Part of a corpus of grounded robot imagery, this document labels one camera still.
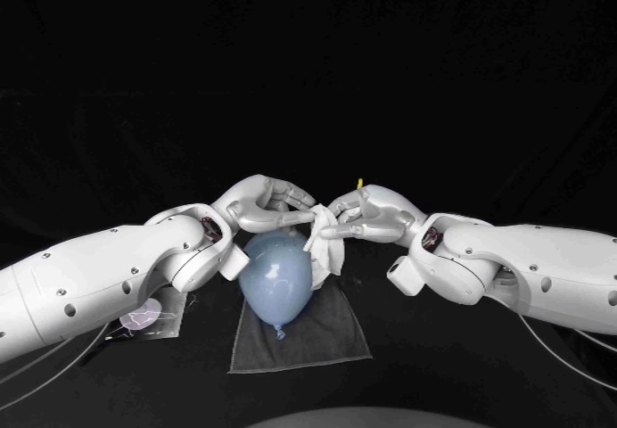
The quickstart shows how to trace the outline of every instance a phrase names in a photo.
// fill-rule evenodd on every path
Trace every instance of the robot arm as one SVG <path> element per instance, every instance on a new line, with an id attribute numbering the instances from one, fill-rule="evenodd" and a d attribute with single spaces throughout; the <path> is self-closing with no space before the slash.
<path id="1" fill-rule="evenodd" d="M 0 364 L 95 329 L 138 308 L 165 284 L 199 288 L 220 272 L 235 279 L 248 257 L 232 238 L 314 219 L 314 199 L 263 176 L 240 181 L 213 202 L 161 212 L 57 243 L 0 271 Z"/>
<path id="2" fill-rule="evenodd" d="M 592 333 L 617 334 L 617 239 L 547 226 L 493 226 L 436 213 L 428 218 L 389 189 L 367 185 L 328 207 L 338 225 L 324 238 L 409 247 L 386 277 L 408 296 L 428 285 L 455 303 L 483 296 L 517 314 Z"/>

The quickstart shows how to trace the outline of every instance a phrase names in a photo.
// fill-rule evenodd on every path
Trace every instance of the black background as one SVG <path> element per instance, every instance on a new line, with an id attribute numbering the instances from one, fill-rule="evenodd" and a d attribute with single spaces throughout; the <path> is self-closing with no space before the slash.
<path id="1" fill-rule="evenodd" d="M 2 4 L 4 266 L 212 203 L 255 173 L 323 204 L 361 177 L 426 213 L 617 235 L 605 3 Z M 403 298 L 385 278 L 403 249 L 346 248 L 338 282 L 373 361 L 226 374 L 242 296 L 216 276 L 181 337 L 105 349 L 0 414 L 4 426 L 240 427 L 348 405 L 490 426 L 611 426 L 599 388 L 514 314 L 428 289 Z M 555 330 L 533 325 L 575 362 Z M 607 379 L 617 357 L 592 347 L 585 355 Z"/>

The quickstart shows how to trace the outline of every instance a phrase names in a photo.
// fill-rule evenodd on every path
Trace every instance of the light blue balloon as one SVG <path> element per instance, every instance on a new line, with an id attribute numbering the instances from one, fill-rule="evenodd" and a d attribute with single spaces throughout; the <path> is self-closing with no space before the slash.
<path id="1" fill-rule="evenodd" d="M 250 258 L 239 276 L 246 303 L 256 316 L 285 337 L 281 327 L 298 316 L 311 299 L 311 253 L 305 236 L 281 229 L 253 236 L 243 251 Z"/>

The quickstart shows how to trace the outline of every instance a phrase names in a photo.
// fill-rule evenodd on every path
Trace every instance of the cable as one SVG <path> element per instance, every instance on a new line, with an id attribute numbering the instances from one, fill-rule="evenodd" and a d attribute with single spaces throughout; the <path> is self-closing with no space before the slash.
<path id="1" fill-rule="evenodd" d="M 612 352 L 617 352 L 617 348 L 612 348 L 611 345 L 607 345 L 602 341 L 599 341 L 595 337 L 589 336 L 585 332 L 581 332 L 579 330 L 575 330 L 578 334 L 585 336 L 592 342 L 595 342 L 599 346 L 602 346 L 607 350 L 611 350 Z"/>
<path id="2" fill-rule="evenodd" d="M 20 373 L 23 373 L 34 364 L 40 363 L 72 340 L 66 339 L 50 351 L 47 351 L 40 357 L 37 357 L 27 365 L 24 365 L 18 370 L 15 370 L 2 380 L 0 380 L 0 385 L 10 379 L 13 379 Z"/>
<path id="3" fill-rule="evenodd" d="M 102 326 L 101 332 L 96 336 L 96 338 L 93 339 L 92 343 L 88 345 L 86 349 L 83 350 L 83 352 L 77 355 L 77 357 L 73 359 L 73 361 L 70 362 L 70 364 L 62 369 L 62 371 L 54 375 L 54 377 L 44 382 L 41 385 L 39 385 L 27 394 L 21 395 L 17 399 L 14 399 L 10 403 L 4 404 L 0 407 L 0 411 L 2 411 L 7 407 L 13 406 L 14 404 L 17 404 L 23 399 L 26 399 L 37 390 L 40 390 L 41 388 L 44 388 L 44 386 L 49 385 L 49 383 L 52 383 L 54 381 L 54 379 L 57 379 L 57 377 L 62 375 L 62 373 L 75 365 L 75 363 L 80 360 L 80 358 L 88 354 L 89 350 L 92 349 L 93 345 L 96 344 L 99 338 L 102 337 L 102 335 L 105 334 L 106 328 L 109 327 L 109 323 L 106 323 Z M 57 350 L 57 348 L 62 345 L 57 345 L 57 347 L 53 348 L 52 353 Z"/>
<path id="4" fill-rule="evenodd" d="M 498 301 L 506 307 L 507 305 L 501 302 L 500 299 L 497 299 L 494 296 L 484 294 L 485 297 L 490 297 L 494 301 Z M 550 352 L 552 356 L 582 376 L 585 376 L 585 378 L 598 383 L 601 386 L 604 386 L 605 388 L 608 388 L 609 390 L 617 391 L 617 387 L 614 387 L 612 385 L 608 385 L 607 383 L 604 383 L 602 381 L 599 381 L 598 379 L 595 379 L 595 377 L 589 376 L 586 373 L 581 372 L 581 370 L 578 370 L 556 354 L 555 351 L 549 348 L 549 346 L 546 345 L 546 343 L 542 341 L 542 339 L 539 338 L 539 336 L 536 335 L 536 332 L 533 331 L 533 329 L 530 328 L 530 325 L 527 324 L 527 321 L 524 320 L 524 318 L 521 317 L 521 315 L 517 315 L 520 317 L 520 320 L 523 321 L 524 325 L 527 326 L 527 329 L 530 331 L 530 333 L 533 334 L 533 337 L 536 338 L 539 344 L 543 346 L 543 348 L 546 349 L 546 351 Z"/>

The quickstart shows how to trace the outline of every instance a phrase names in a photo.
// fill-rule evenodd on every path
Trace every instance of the gray cloth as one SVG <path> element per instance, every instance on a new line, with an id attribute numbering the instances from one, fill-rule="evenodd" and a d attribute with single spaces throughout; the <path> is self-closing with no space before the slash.
<path id="1" fill-rule="evenodd" d="M 276 330 L 243 301 L 229 374 L 263 373 L 372 358 L 350 303 L 327 281 L 295 319 Z"/>

